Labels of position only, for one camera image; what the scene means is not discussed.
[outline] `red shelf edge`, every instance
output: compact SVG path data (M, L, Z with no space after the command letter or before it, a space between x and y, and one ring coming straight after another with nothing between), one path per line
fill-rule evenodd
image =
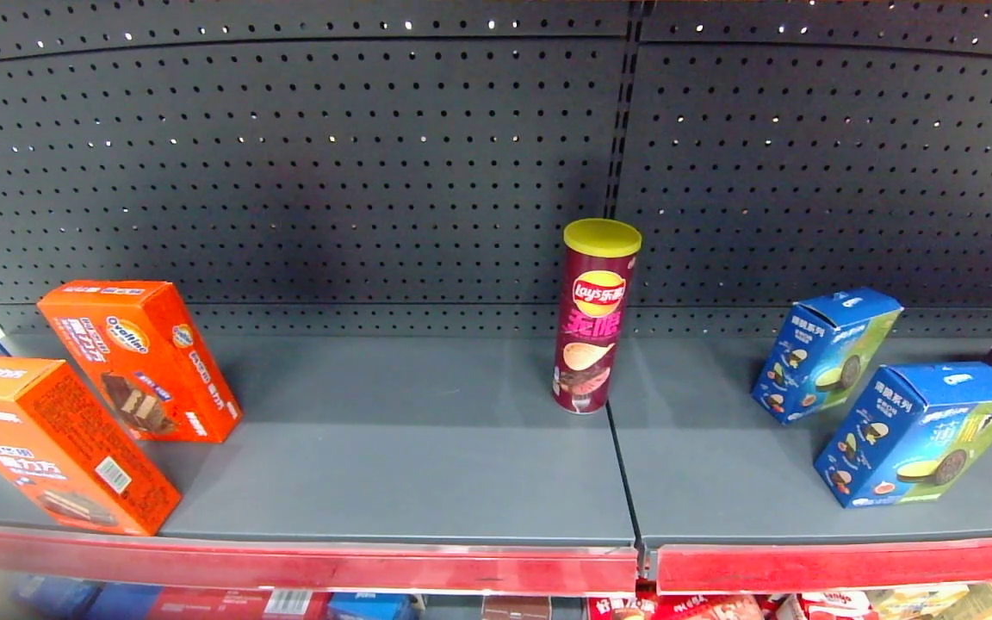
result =
M228 542L0 527L0 569L200 588L629 596L637 550Z
M664 545L660 593L821 592L992 581L992 538L847 545Z

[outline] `wafer image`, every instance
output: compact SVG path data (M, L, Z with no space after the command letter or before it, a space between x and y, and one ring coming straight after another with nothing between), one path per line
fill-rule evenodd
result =
M163 412L160 400L154 395L146 394L127 378L111 373L102 374L102 387L114 402L119 419L130 427L152 432L154 435L165 435L176 429L174 420Z
M36 498L45 510L59 514L61 517L75 518L103 527L117 525L113 514L103 509L91 499L72 491L46 490Z
M614 346L614 343L596 346L587 342L570 342L564 345L561 356L570 369L589 369L595 365L595 362L602 360L603 356L606 356L607 352Z

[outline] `barcode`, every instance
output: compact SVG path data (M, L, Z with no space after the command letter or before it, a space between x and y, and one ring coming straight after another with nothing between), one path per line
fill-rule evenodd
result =
M125 470L115 462L113 456L106 456L105 459L102 459L95 471L106 481L106 484L109 484L111 489L118 493L125 491L129 482L133 482L133 479L129 478L129 474L125 474Z
M263 613L279 613L283 616L304 616L308 611L308 601L312 600L312 590L275 590L267 601Z

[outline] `yellow lid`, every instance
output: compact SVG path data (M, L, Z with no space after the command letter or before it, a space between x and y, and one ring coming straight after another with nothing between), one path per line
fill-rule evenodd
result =
M642 248L642 233L637 228L602 217L568 224L564 239L572 250L598 258L622 258Z

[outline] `chocolate image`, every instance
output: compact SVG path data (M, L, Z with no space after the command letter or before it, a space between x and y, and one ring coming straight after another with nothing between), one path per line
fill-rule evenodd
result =
M127 378L103 373L102 387L106 389L109 399L114 402L119 419L130 427L154 435L165 435L176 429L174 420L163 412L160 400L151 394L145 394Z
M944 460L941 460L939 467L936 468L933 484L944 486L944 484L952 482L957 478L959 472L964 470L965 464L967 464L967 450L961 448L953 450L951 454L944 456Z
M75 518L94 525L113 527L117 519L91 499L75 492L44 491L36 498L49 512L61 517Z
M601 388L610 376L609 368L569 370L561 373L558 383L563 392L569 392L573 396L586 395Z

